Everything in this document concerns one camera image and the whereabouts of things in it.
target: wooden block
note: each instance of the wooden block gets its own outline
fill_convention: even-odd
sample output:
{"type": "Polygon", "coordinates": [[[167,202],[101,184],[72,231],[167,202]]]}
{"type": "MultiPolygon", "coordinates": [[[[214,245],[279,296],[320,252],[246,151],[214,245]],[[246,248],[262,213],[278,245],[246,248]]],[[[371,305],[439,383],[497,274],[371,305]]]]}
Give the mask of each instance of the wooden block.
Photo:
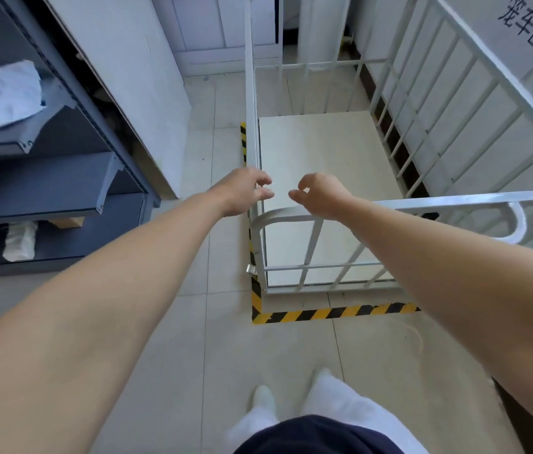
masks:
{"type": "Polygon", "coordinates": [[[57,218],[55,220],[49,220],[54,226],[61,229],[67,228],[81,228],[84,224],[85,217],[74,217],[74,218],[57,218]]]}

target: finger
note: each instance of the finger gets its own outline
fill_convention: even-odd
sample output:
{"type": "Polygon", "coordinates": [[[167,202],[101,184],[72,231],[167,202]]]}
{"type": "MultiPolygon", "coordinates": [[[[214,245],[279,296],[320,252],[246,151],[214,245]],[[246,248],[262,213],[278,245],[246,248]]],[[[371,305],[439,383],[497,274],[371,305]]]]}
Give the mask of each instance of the finger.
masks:
{"type": "Polygon", "coordinates": [[[256,169],[255,175],[256,175],[256,183],[258,183],[260,186],[272,183],[271,177],[265,171],[256,169]]]}
{"type": "Polygon", "coordinates": [[[313,181],[315,181],[316,175],[317,174],[307,174],[304,177],[302,177],[301,181],[298,183],[298,189],[302,191],[303,189],[310,188],[313,181]]]}
{"type": "Polygon", "coordinates": [[[254,190],[254,197],[256,201],[263,201],[275,196],[275,193],[268,188],[256,188],[254,190]]]}
{"type": "Polygon", "coordinates": [[[302,204],[304,204],[304,201],[305,201],[305,199],[308,196],[308,192],[304,192],[304,191],[298,190],[298,189],[293,189],[290,192],[288,192],[288,196],[294,202],[298,202],[298,204],[302,205],[302,204]]]}

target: leg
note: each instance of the leg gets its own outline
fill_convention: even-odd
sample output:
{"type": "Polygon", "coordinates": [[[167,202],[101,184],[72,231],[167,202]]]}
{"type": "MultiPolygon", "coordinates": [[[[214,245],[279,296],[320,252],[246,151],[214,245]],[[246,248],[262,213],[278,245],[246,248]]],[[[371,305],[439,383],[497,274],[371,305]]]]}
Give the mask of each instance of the leg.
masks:
{"type": "Polygon", "coordinates": [[[307,414],[316,414],[352,426],[375,430],[386,435],[408,454],[428,454],[395,415],[334,378],[328,369],[322,369],[316,374],[301,411],[301,415],[307,414]]]}
{"type": "Polygon", "coordinates": [[[275,399],[266,386],[254,392],[252,409],[225,435],[222,454],[232,454],[252,435],[278,424],[275,415],[275,399]]]}

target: sign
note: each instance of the sign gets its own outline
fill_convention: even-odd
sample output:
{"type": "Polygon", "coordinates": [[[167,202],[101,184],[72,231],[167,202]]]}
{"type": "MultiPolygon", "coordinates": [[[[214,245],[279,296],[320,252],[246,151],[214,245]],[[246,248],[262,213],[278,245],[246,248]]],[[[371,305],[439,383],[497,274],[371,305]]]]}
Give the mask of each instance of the sign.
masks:
{"type": "Polygon", "coordinates": [[[519,79],[533,69],[533,0],[492,0],[476,33],[519,79]]]}

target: tiled floor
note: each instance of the tiled floor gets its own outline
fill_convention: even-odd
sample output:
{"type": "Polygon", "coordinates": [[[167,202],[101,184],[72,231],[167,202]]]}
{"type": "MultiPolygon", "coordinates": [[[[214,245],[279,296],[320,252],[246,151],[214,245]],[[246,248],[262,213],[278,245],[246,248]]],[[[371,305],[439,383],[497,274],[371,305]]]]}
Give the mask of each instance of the tiled floor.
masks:
{"type": "MultiPolygon", "coordinates": [[[[259,73],[260,115],[301,105],[296,78],[286,75],[278,89],[276,74],[259,73]]],[[[328,77],[312,78],[307,109],[322,111],[315,96],[325,95],[328,77]]],[[[352,73],[344,79],[335,78],[341,91],[332,93],[334,109],[346,105],[340,94],[352,73]]],[[[242,164],[245,100],[243,74],[185,83],[193,105],[183,179],[188,196],[242,164]]],[[[364,109],[366,97],[359,93],[353,105],[364,109]]],[[[179,202],[164,202],[154,216],[179,202]]],[[[222,220],[203,243],[93,452],[209,454],[245,413],[257,385],[271,387],[279,417],[289,418],[321,366],[397,414],[431,454],[521,452],[482,366],[424,313],[252,325],[247,225],[245,216],[222,220]]],[[[50,276],[1,278],[0,314],[50,276]]],[[[398,299],[406,300],[401,292],[372,292],[273,297],[264,304],[283,311],[398,299]]]]}

